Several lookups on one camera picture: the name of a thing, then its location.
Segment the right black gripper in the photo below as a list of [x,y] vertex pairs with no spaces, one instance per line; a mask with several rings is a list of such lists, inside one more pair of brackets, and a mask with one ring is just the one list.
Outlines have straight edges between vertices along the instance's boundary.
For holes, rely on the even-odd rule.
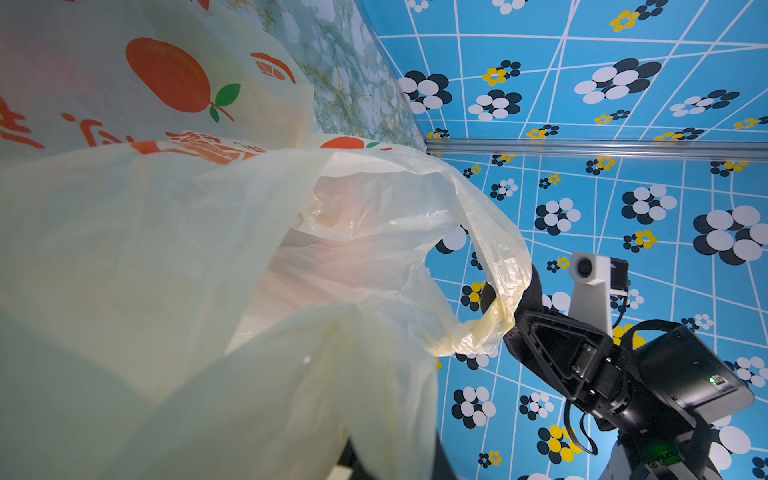
[[628,354],[609,334],[563,315],[524,310],[503,341],[515,359],[582,411],[627,408]]

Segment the cream printed plastic bag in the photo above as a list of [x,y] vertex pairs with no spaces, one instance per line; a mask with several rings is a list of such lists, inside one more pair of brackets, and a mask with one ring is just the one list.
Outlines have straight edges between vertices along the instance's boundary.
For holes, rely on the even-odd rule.
[[435,360],[532,277],[444,161],[312,132],[207,1],[1,5],[1,475],[431,479]]

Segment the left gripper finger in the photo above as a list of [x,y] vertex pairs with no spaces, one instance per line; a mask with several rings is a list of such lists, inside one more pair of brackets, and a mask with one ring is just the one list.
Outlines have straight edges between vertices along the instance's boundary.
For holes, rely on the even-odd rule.
[[[374,476],[369,474],[358,459],[353,448],[352,442],[348,441],[337,461],[338,467],[344,467],[351,471],[350,479],[353,480],[373,480]],[[440,438],[436,439],[432,480],[456,480],[450,462],[445,454]]]

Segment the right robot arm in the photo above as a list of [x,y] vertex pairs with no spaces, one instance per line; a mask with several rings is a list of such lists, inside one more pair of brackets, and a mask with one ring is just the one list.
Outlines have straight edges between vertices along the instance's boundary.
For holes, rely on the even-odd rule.
[[755,402],[747,383],[690,328],[649,320],[657,338],[634,348],[563,315],[523,311],[504,335],[509,352],[617,444],[605,472],[617,479],[717,479],[716,421]]

